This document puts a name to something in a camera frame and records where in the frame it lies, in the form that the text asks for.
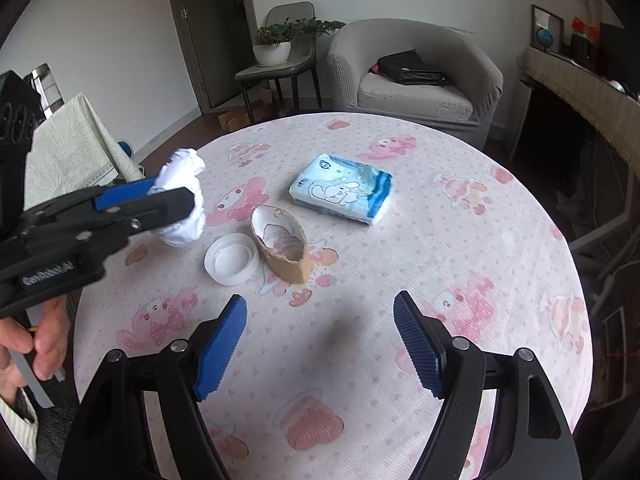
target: potted plant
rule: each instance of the potted plant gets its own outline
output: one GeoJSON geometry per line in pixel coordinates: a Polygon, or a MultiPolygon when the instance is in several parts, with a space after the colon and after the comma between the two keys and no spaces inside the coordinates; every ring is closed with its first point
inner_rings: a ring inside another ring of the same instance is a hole
{"type": "Polygon", "coordinates": [[[291,52],[291,40],[297,36],[322,36],[343,27],[343,22],[324,22],[315,18],[303,18],[284,23],[271,23],[258,29],[255,35],[254,55],[259,66],[274,66],[287,62],[291,52]]]}

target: door frame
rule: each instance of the door frame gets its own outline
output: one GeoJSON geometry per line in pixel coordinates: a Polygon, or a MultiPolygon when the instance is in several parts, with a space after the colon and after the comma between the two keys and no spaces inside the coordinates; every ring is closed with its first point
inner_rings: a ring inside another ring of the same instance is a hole
{"type": "MultiPolygon", "coordinates": [[[[191,80],[191,86],[193,92],[196,95],[198,106],[203,114],[210,113],[214,110],[210,106],[209,97],[207,96],[207,90],[204,86],[204,79],[200,66],[198,65],[198,58],[196,57],[196,51],[191,41],[191,33],[189,30],[189,19],[184,10],[184,0],[169,0],[171,3],[172,14],[174,15],[175,30],[178,33],[178,40],[180,41],[180,48],[182,49],[182,56],[184,57],[184,63],[187,67],[189,79],[191,80]]],[[[257,20],[255,19],[255,7],[254,0],[243,0],[244,8],[246,11],[246,19],[249,27],[249,33],[253,38],[258,30],[257,20]]]]}

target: round table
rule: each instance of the round table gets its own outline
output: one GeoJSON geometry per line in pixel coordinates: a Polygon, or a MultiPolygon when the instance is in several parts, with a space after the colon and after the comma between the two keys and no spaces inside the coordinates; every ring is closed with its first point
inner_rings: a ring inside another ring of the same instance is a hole
{"type": "MultiPolygon", "coordinates": [[[[252,126],[199,151],[207,226],[172,248],[139,235],[84,289],[74,359],[79,395],[105,353],[158,352],[241,294],[248,320],[217,392],[200,405],[231,478],[408,478],[441,401],[423,390],[396,330],[394,296],[485,351],[531,348],[573,429],[591,384],[591,339],[566,241],[504,168],[431,128],[363,114],[302,115],[252,126]],[[293,205],[288,189],[320,153],[394,177],[375,226],[293,205]],[[261,263],[242,285],[204,270],[218,237],[248,232],[259,204],[291,212],[311,245],[302,286],[261,263]]],[[[161,472],[178,478],[155,394],[145,394],[161,472]]],[[[485,392],[462,478],[484,456],[494,393],[485,392]]]]}

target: seat cushion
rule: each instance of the seat cushion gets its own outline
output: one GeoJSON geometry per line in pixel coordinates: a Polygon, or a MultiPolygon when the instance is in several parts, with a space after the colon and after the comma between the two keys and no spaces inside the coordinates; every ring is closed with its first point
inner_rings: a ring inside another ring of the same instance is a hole
{"type": "Polygon", "coordinates": [[[474,111],[455,86],[405,86],[367,72],[360,80],[358,106],[393,114],[468,121],[474,111]]]}

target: green leaves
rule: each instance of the green leaves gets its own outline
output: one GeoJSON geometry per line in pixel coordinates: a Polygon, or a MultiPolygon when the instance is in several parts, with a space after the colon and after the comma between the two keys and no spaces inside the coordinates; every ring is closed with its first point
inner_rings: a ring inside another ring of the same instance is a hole
{"type": "Polygon", "coordinates": [[[343,22],[324,22],[315,18],[303,18],[290,22],[287,18],[284,23],[272,23],[259,28],[255,35],[255,43],[258,45],[285,43],[296,36],[306,36],[307,34],[323,36],[342,27],[344,27],[343,22]]]}

